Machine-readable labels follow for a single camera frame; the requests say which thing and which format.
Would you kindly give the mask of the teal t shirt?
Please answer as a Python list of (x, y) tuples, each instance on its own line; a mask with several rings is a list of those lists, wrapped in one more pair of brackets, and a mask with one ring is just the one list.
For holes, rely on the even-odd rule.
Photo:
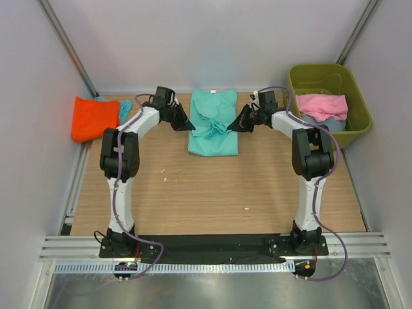
[(228, 130), (236, 119), (237, 93), (194, 89), (190, 103), (190, 121), (195, 129), (189, 132), (188, 152), (212, 156), (238, 155), (238, 134)]

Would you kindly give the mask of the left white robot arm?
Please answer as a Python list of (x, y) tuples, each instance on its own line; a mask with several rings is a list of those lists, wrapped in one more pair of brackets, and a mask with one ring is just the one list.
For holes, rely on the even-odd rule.
[(140, 97), (135, 97), (139, 112), (121, 126), (106, 129), (102, 137), (100, 168), (108, 181), (111, 217), (100, 241), (101, 258), (131, 258), (141, 244), (163, 247), (135, 235), (132, 190), (140, 168), (139, 143), (161, 122), (169, 123), (177, 132), (195, 129), (174, 90), (158, 86), (155, 94), (147, 95), (146, 102), (141, 103)]

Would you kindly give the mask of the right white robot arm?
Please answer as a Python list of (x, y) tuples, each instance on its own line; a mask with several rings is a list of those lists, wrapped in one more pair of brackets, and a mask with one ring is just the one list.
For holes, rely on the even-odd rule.
[(292, 167), (299, 177), (299, 204), (288, 237), (291, 250), (297, 255), (327, 255), (319, 211), (326, 177), (335, 166), (330, 132), (295, 117), (288, 108), (279, 107), (271, 89), (254, 91), (250, 103), (242, 108), (228, 130), (251, 133), (258, 125), (279, 131), (292, 141)]

